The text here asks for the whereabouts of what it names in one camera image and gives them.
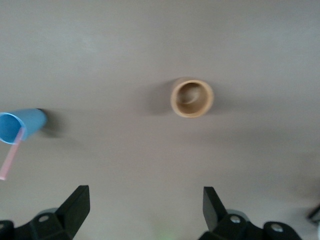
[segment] wooden cup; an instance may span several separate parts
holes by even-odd
[[[204,81],[181,77],[173,84],[171,106],[176,114],[185,118],[204,115],[214,102],[214,92]]]

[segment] pink straw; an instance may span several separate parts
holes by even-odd
[[[18,151],[18,147],[22,141],[22,137],[24,135],[25,129],[23,127],[20,128],[18,134],[15,137],[14,143],[12,147],[9,150],[8,155],[6,156],[6,159],[4,160],[4,163],[0,170],[0,180],[6,180],[8,172],[11,168],[12,163],[14,162],[16,153]]]

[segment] cup rim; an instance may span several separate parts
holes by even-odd
[[[20,128],[24,128],[24,134],[23,134],[23,136],[22,136],[22,140],[23,139],[25,139],[25,137],[28,135],[27,134],[27,128],[26,128],[26,125],[24,124],[24,122],[19,118],[19,117],[17,117],[16,115],[14,115],[14,114],[12,114],[12,113],[10,113],[10,112],[0,112],[0,118],[2,117],[2,116],[5,116],[5,115],[10,115],[10,116],[12,116],[12,117],[14,117],[18,122],[19,122],[19,124],[20,124]],[[14,144],[15,142],[14,142],[14,140],[13,140],[13,142],[9,142],[9,141],[6,141],[6,140],[4,140],[1,136],[0,136],[0,140],[2,141],[2,142],[4,142],[4,143],[6,143],[6,144]]]
[[[181,112],[179,110],[179,107],[178,107],[178,104],[177,104],[177,96],[178,96],[178,92],[180,91],[180,89],[187,85],[187,84],[198,84],[200,86],[202,86],[207,94],[207,100],[206,102],[204,103],[204,106],[201,107],[200,110],[196,111],[196,112],[193,112],[193,113],[184,113],[184,112]],[[178,84],[176,84],[174,87],[173,87],[173,90],[172,90],[172,93],[171,93],[171,98],[170,98],[170,102],[171,102],[171,106],[172,106],[172,109],[174,110],[174,112],[176,114],[178,114],[179,116],[181,117],[184,117],[184,118],[197,118],[197,117],[200,117],[204,114],[206,114],[208,112],[208,110],[211,108],[211,106],[213,105],[213,102],[214,102],[214,92],[211,88],[211,86],[202,81],[202,80],[198,80],[198,79],[187,79],[187,80],[184,80],[182,82],[179,82]]]

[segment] metal screw head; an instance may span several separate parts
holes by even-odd
[[[40,222],[40,223],[43,223],[43,222],[47,221],[48,219],[49,219],[49,216],[44,215],[44,216],[42,216],[42,217],[39,218],[39,222]]]
[[[231,222],[233,222],[234,224],[239,224],[241,222],[240,218],[238,216],[231,216],[230,217]]]
[[[276,231],[278,233],[282,233],[284,231],[284,229],[282,228],[282,226],[280,226],[279,224],[273,223],[271,225],[271,228],[273,229],[273,231]]]

